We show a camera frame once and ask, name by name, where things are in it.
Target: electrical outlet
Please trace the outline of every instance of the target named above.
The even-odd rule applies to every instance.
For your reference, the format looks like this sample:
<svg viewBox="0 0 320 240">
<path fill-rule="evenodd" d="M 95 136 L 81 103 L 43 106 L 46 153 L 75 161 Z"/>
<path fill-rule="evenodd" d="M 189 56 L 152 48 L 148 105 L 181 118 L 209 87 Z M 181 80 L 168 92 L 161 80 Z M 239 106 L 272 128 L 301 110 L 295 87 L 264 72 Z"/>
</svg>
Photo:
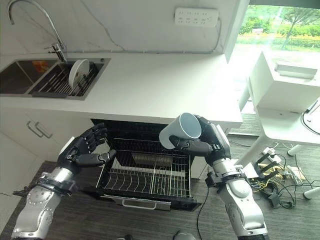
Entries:
<svg viewBox="0 0 320 240">
<path fill-rule="evenodd" d="M 181 26 L 214 28 L 217 25 L 218 16 L 217 9 L 177 7 L 174 22 Z"/>
<path fill-rule="evenodd" d="M 271 162 L 277 162 L 277 163 L 280 163 L 281 162 L 281 158 L 278 157 L 275 153 L 275 149 L 274 148 L 270 148 L 270 147 L 266 147 L 264 150 L 263 150 L 263 154 L 266 155 L 266 154 L 270 154 L 270 156 L 268 156 L 268 159 L 271 161 Z"/>
</svg>

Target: cup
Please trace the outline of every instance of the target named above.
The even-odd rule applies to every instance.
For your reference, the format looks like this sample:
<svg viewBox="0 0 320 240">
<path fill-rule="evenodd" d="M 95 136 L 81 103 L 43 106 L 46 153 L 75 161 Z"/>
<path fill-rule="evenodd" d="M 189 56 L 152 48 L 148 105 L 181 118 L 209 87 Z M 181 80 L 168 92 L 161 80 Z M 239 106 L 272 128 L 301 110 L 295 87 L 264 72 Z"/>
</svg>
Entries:
<svg viewBox="0 0 320 240">
<path fill-rule="evenodd" d="M 166 126 L 159 134 L 160 143 L 166 149 L 175 148 L 169 140 L 172 135 L 185 140 L 199 138 L 201 126 L 198 119 L 193 114 L 184 112 Z"/>
</svg>

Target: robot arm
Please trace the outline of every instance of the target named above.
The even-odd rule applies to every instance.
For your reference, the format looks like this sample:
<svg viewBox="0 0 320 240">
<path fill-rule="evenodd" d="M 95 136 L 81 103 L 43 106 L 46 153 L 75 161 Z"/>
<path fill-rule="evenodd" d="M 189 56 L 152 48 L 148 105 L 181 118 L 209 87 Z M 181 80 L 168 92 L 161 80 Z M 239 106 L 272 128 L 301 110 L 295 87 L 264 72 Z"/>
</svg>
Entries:
<svg viewBox="0 0 320 240">
<path fill-rule="evenodd" d="M 213 168 L 205 180 L 217 188 L 225 204 L 234 233 L 239 240 L 269 240 L 264 216 L 254 201 L 253 192 L 242 173 L 242 166 L 231 161 L 229 141 L 219 125 L 195 115 L 201 126 L 199 139 L 169 137 L 176 149 L 190 155 L 203 156 Z"/>
<path fill-rule="evenodd" d="M 47 236 L 54 211 L 63 196 L 71 196 L 77 190 L 72 180 L 81 168 L 97 167 L 113 160 L 116 151 L 92 153 L 105 142 L 107 129 L 98 124 L 74 138 L 64 146 L 58 156 L 57 167 L 51 173 L 43 172 L 35 187 L 26 197 L 11 235 L 12 239 L 35 240 Z"/>
</svg>

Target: kitchen sink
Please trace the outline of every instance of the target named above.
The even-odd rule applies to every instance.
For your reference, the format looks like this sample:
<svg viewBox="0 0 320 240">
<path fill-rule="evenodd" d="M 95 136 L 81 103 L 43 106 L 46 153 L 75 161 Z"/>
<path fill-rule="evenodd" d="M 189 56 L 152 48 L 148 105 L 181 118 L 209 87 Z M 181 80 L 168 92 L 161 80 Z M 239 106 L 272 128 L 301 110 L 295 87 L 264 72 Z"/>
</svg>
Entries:
<svg viewBox="0 0 320 240">
<path fill-rule="evenodd" d="M 0 94 L 24 94 L 56 59 L 16 60 L 0 72 Z"/>
<path fill-rule="evenodd" d="M 89 73 L 71 88 L 69 74 L 77 60 L 16 60 L 0 73 L 0 96 L 84 100 L 110 58 L 89 58 Z"/>
</svg>

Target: dishwasher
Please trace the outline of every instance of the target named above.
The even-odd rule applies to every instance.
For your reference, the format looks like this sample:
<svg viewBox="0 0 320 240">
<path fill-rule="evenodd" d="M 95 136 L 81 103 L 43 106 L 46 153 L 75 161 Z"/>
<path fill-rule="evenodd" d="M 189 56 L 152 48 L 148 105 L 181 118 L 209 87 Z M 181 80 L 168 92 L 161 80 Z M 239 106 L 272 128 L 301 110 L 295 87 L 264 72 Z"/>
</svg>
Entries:
<svg viewBox="0 0 320 240">
<path fill-rule="evenodd" d="M 85 193 L 138 209 L 193 211 L 200 205 L 191 195 L 193 157 L 159 142 L 166 124 L 92 122 L 105 124 L 106 142 L 117 153 L 114 161 L 102 167 L 96 186 L 86 187 Z"/>
</svg>

